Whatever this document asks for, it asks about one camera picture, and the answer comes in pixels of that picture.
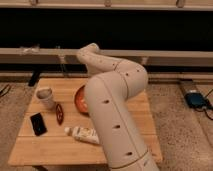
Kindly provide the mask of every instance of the ceramic cup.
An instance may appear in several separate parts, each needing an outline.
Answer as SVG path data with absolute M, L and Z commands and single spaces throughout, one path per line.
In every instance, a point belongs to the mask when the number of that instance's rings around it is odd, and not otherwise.
M 53 100 L 53 93 L 50 87 L 38 88 L 36 97 L 46 109 L 53 109 L 55 107 L 55 101 Z

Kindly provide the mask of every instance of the tabletop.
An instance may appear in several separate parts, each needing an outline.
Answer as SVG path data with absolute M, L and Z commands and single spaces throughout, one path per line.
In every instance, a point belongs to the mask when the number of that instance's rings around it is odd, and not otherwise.
M 63 107 L 64 121 L 58 125 L 55 111 L 45 109 L 34 94 L 11 152 L 8 161 L 10 165 L 106 164 L 101 146 L 76 141 L 64 132 L 67 126 L 93 128 L 91 119 L 80 114 L 74 105 L 75 93 L 86 81 L 86 78 L 43 78 L 39 80 L 37 89 L 44 86 L 52 88 L 54 100 Z M 129 99 L 126 104 L 155 161 L 162 162 L 160 145 L 146 92 Z M 30 116 L 39 112 L 43 116 L 47 132 L 41 136 L 35 136 Z

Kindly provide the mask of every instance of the black phone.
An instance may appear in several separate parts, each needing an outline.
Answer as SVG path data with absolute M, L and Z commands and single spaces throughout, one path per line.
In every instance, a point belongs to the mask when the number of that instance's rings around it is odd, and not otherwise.
M 44 120 L 40 113 L 37 113 L 37 114 L 31 116 L 30 120 L 31 120 L 35 135 L 39 136 L 39 135 L 47 132 L 47 128 L 44 124 Z

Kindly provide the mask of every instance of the speckled floor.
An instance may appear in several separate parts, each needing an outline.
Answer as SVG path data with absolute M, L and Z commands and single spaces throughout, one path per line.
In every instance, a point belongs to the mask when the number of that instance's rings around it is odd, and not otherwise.
M 0 82 L 0 88 L 6 82 Z M 32 171 L 32 167 L 7 164 L 24 111 L 35 87 L 26 82 L 10 82 L 9 94 L 0 98 L 0 170 Z M 203 94 L 213 84 L 198 85 Z M 161 171 L 212 171 L 213 121 L 203 113 L 189 109 L 177 84 L 149 84 L 147 88 L 164 161 Z M 213 94 L 209 96 L 213 103 Z M 49 170 L 107 171 L 106 166 L 47 167 Z

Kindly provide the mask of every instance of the white mug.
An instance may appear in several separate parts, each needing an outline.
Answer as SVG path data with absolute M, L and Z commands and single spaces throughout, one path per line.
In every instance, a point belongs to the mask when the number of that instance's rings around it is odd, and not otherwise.
M 53 109 L 53 107 L 55 107 L 53 92 L 50 87 L 38 88 L 36 91 L 36 97 L 45 106 L 46 109 Z

